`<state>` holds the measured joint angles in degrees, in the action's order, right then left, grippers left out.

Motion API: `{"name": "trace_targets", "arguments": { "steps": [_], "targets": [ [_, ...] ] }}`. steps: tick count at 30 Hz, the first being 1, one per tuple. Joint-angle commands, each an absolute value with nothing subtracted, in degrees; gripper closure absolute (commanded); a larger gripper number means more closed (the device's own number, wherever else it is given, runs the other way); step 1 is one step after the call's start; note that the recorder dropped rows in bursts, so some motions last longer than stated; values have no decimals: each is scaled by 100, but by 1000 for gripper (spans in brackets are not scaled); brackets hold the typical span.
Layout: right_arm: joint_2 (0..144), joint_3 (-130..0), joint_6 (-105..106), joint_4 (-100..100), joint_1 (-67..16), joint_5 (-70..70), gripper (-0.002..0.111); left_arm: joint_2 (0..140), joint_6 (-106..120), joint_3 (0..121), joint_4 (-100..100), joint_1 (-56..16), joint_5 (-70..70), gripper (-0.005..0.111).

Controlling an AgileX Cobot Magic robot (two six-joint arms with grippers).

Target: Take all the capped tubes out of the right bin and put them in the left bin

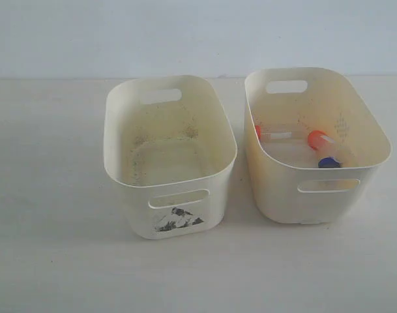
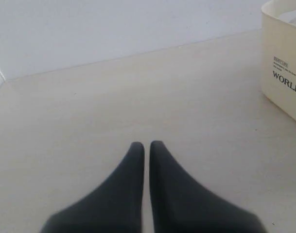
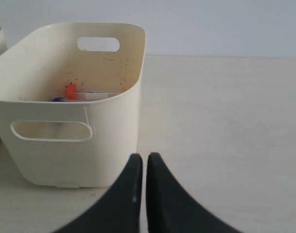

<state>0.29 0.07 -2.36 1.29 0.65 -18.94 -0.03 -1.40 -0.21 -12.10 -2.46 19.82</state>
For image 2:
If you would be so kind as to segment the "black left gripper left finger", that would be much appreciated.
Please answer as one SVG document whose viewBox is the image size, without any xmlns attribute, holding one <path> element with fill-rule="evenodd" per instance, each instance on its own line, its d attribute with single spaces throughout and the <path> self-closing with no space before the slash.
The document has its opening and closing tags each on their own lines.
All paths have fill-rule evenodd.
<svg viewBox="0 0 296 233">
<path fill-rule="evenodd" d="M 120 164 L 90 194 L 53 214 L 43 233 L 140 233 L 144 146 L 133 142 Z"/>
</svg>

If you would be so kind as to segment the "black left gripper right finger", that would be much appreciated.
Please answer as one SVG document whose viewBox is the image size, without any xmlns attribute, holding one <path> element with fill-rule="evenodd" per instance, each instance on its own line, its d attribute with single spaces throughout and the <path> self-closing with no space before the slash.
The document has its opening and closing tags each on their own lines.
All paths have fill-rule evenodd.
<svg viewBox="0 0 296 233">
<path fill-rule="evenodd" d="M 150 145 L 150 197 L 156 233 L 264 233 L 253 213 L 198 183 L 162 141 Z"/>
</svg>

